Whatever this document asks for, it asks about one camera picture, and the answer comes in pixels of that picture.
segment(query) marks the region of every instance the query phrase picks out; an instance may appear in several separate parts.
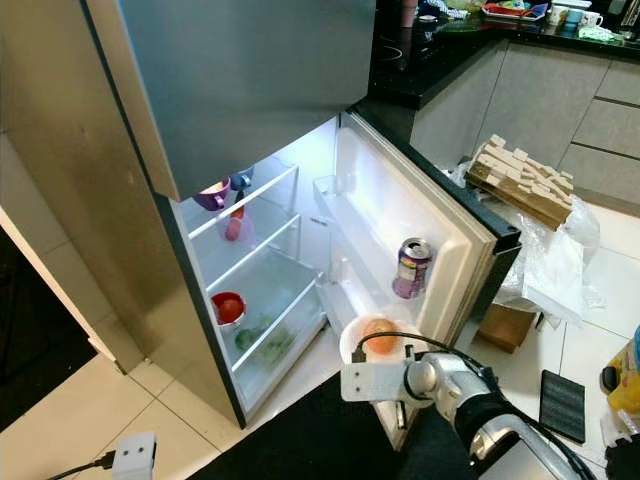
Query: cabinet drawer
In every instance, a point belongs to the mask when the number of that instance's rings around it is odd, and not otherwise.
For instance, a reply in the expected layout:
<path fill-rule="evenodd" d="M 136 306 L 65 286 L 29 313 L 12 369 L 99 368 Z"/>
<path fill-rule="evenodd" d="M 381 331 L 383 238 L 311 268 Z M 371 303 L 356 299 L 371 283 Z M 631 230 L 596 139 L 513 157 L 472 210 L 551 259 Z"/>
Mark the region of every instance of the cabinet drawer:
<path fill-rule="evenodd" d="M 640 204 L 640 160 L 571 145 L 560 168 L 583 189 Z"/>
<path fill-rule="evenodd" d="M 640 157 L 640 108 L 594 100 L 573 140 Z"/>
<path fill-rule="evenodd" d="M 596 95 L 640 105 L 640 64 L 612 62 Z"/>

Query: power cord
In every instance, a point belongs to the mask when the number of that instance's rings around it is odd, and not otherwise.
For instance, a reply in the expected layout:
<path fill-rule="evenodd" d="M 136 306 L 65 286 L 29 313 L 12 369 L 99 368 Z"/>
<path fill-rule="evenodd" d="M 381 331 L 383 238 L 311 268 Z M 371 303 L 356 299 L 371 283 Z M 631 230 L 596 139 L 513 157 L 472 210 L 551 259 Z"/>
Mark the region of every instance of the power cord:
<path fill-rule="evenodd" d="M 532 428 L 536 429 L 543 437 L 547 438 L 551 443 L 553 443 L 566 457 L 567 461 L 569 462 L 569 465 L 571 465 L 571 468 L 580 476 L 581 479 L 596 480 L 596 477 L 593 475 L 591 470 L 589 470 L 589 468 L 585 465 L 582 459 L 576 453 L 574 453 L 573 450 L 567 447 L 560 439 L 558 439 L 554 434 L 552 434 L 546 427 L 541 425 L 540 422 L 529 417 L 526 413 L 524 413 L 522 410 L 514 406 L 509 400 L 507 400 L 507 398 L 502 393 L 502 390 L 500 390 L 500 387 L 498 386 L 498 379 L 494 375 L 493 369 L 491 367 L 485 367 L 470 355 L 467 355 L 466 353 L 461 352 L 460 350 L 457 350 L 455 348 L 449 347 L 448 345 L 445 345 L 442 342 L 438 342 L 437 340 L 433 340 L 432 338 L 425 337 L 422 335 L 416 335 L 413 333 L 405 333 L 405 332 L 377 332 L 377 333 L 372 333 L 370 335 L 365 335 L 358 342 L 356 349 L 351 354 L 351 361 L 353 363 L 360 363 L 360 362 L 367 361 L 367 355 L 364 353 L 363 346 L 368 340 L 376 337 L 412 338 L 414 340 L 421 340 L 425 343 L 436 346 L 444 350 L 445 352 L 449 352 L 454 355 L 457 355 L 465 362 L 465 364 L 476 375 L 478 375 L 482 380 L 484 380 L 484 382 L 489 387 L 489 390 L 499 394 L 502 397 L 502 399 L 510 406 L 512 413 L 514 415 L 522 419 L 523 422 L 525 422 Z"/>
<path fill-rule="evenodd" d="M 101 458 L 99 458 L 94 462 L 72 468 L 71 470 L 67 470 L 66 472 L 62 472 L 62 473 L 59 473 L 58 475 L 54 475 L 53 477 L 49 477 L 47 480 L 58 480 L 60 478 L 68 477 L 73 473 L 82 472 L 83 470 L 88 470 L 94 467 L 102 467 L 104 470 L 109 470 L 111 467 L 113 467 L 113 459 L 115 458 L 115 456 L 116 456 L 116 451 L 111 450 L 105 453 Z"/>

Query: red bowl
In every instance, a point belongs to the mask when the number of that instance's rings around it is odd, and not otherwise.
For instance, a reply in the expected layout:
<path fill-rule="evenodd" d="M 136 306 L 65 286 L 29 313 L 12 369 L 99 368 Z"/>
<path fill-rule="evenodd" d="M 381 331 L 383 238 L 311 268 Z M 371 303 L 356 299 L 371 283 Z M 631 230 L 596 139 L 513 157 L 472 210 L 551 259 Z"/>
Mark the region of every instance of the red bowl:
<path fill-rule="evenodd" d="M 235 311 L 228 307 L 221 310 L 222 304 L 229 300 L 231 300 L 238 308 L 236 308 Z M 242 297 L 234 292 L 216 293 L 211 297 L 211 303 L 213 303 L 216 310 L 218 325 L 231 325 L 236 323 L 247 311 L 247 305 L 244 303 Z"/>

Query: kitchen counter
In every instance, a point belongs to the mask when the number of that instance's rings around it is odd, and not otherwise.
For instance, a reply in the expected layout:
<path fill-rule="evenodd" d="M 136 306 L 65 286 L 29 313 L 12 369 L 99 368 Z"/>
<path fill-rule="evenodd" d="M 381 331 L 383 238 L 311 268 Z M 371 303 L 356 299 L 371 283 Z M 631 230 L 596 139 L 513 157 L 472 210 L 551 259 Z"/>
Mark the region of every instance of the kitchen counter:
<path fill-rule="evenodd" d="M 378 28 L 369 97 L 419 110 L 497 43 L 509 40 L 624 60 L 640 60 L 639 42 L 597 42 L 577 30 L 538 22 L 495 21 L 479 13 L 463 21 Z"/>

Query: silver refrigerator door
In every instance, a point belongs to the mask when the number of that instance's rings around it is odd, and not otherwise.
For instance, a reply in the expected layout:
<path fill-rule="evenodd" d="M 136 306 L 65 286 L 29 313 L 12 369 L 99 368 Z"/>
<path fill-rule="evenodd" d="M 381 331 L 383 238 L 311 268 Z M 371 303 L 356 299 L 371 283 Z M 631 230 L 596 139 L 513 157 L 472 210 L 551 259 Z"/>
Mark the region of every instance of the silver refrigerator door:
<path fill-rule="evenodd" d="M 367 92 L 375 0 L 88 5 L 153 187 L 174 200 Z"/>

